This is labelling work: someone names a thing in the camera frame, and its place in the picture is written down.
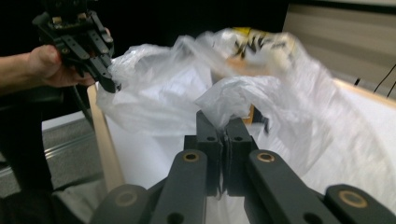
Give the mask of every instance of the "crumpled plastic bag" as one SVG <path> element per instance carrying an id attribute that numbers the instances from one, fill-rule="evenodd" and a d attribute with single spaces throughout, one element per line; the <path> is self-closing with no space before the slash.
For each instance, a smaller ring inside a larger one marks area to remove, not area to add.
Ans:
<path id="1" fill-rule="evenodd" d="M 172 48 L 131 47 L 114 60 L 110 72 L 122 90 L 113 94 L 100 88 L 97 104 L 129 134 L 145 141 L 175 140 L 156 150 L 172 148 L 171 155 L 182 150 L 184 135 L 195 134 L 200 109 L 221 130 L 229 119 L 246 118 L 254 105 L 270 120 L 268 132 L 262 124 L 248 126 L 259 148 L 278 153 L 309 188 L 324 193 L 330 185 L 349 184 L 396 213 L 395 170 L 384 148 L 329 70 L 291 34 L 224 29 L 196 39 L 181 36 Z M 123 149 L 121 167 L 152 150 L 138 145 L 127 149 L 129 159 Z M 139 164 L 151 168 L 144 176 L 129 164 L 123 170 L 127 182 L 149 188 L 165 177 L 145 182 L 156 175 L 151 166 L 161 166 L 152 157 L 157 163 Z M 172 163 L 172 156 L 167 158 L 160 168 L 165 173 Z M 208 206 L 208 214 L 219 216 L 207 223 L 245 223 L 243 215 L 230 218 L 240 199 L 225 201 Z M 219 220 L 221 211 L 227 217 Z"/>

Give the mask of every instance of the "beige wall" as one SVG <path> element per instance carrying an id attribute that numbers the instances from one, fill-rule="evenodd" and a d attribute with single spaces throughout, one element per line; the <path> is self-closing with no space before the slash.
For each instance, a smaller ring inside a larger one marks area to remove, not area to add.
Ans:
<path id="1" fill-rule="evenodd" d="M 290 5 L 284 32 L 331 70 L 374 84 L 396 64 L 395 15 Z M 383 85 L 395 81 L 396 69 Z"/>

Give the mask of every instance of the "forearm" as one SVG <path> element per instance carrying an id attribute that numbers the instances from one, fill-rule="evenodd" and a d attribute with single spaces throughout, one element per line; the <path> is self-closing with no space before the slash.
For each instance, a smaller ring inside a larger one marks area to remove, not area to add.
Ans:
<path id="1" fill-rule="evenodd" d="M 29 54 L 0 57 L 0 96 L 44 85 L 28 69 Z"/>

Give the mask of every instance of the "black mechanical device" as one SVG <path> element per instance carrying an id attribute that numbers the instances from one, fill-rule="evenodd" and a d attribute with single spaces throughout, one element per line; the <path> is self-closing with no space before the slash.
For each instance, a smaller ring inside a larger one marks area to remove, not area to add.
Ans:
<path id="1" fill-rule="evenodd" d="M 150 189 L 122 185 L 109 192 L 91 224 L 204 224 L 207 197 L 245 197 L 251 224 L 394 224 L 396 216 L 349 185 L 310 189 L 275 152 L 258 149 L 241 119 L 218 133 L 205 115 L 185 136 L 168 176 Z"/>
<path id="2" fill-rule="evenodd" d="M 95 11 L 87 9 L 89 0 L 41 0 L 46 11 L 33 19 L 40 41 L 61 52 L 64 64 L 74 66 L 81 76 L 90 73 L 109 92 L 116 85 L 108 73 L 114 54 L 113 38 Z"/>

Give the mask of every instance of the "black pants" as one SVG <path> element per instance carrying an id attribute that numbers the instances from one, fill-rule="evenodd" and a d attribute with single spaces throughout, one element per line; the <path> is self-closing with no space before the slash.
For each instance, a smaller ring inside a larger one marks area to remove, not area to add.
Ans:
<path id="1" fill-rule="evenodd" d="M 22 191 L 0 199 L 0 224 L 82 224 L 51 192 Z"/>

